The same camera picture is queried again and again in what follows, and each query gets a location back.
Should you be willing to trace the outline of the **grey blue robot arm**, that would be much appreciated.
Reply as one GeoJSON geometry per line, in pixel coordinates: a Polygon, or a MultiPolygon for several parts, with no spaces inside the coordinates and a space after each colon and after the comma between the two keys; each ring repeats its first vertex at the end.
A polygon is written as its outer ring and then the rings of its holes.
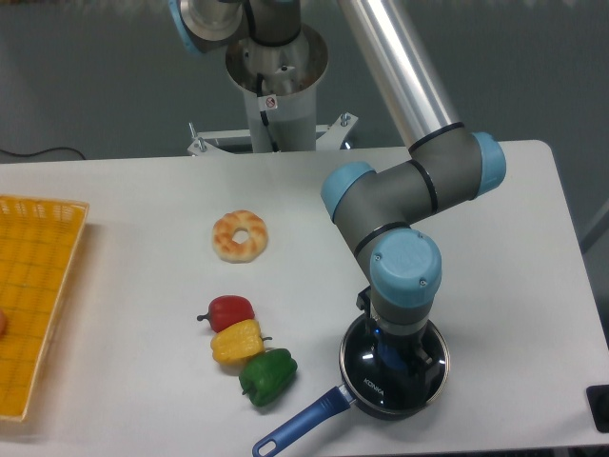
{"type": "MultiPolygon", "coordinates": [[[[255,151],[315,145],[315,88],[328,54],[321,36],[302,22],[299,2],[173,1],[169,7],[189,50],[226,49],[255,151]]],[[[367,319],[377,339],[374,361],[354,361],[358,339],[347,335],[344,378],[386,397],[429,385],[441,368],[422,338],[442,260],[413,224],[495,189],[506,162],[490,135],[471,133],[458,119],[402,3],[340,7],[410,154],[380,172],[365,163],[345,165],[322,187],[329,216],[369,281],[367,319]]]]}

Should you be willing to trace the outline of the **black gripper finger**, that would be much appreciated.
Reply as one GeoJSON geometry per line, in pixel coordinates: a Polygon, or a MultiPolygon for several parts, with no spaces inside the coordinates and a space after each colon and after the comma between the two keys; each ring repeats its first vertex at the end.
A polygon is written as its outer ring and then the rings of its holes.
{"type": "Polygon", "coordinates": [[[443,352],[423,347],[415,350],[415,367],[425,395],[434,395],[443,380],[443,352]]]}

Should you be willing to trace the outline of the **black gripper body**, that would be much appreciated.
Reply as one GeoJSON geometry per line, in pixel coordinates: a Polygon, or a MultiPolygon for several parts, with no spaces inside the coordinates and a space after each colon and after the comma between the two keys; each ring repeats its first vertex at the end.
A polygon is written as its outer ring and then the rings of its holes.
{"type": "Polygon", "coordinates": [[[375,307],[387,301],[373,287],[368,286],[358,295],[356,305],[363,312],[364,334],[373,338],[375,354],[384,366],[409,376],[421,375],[431,367],[431,356],[424,348],[423,338],[429,327],[431,302],[421,307],[400,308],[407,314],[406,323],[384,318],[375,307]]]}

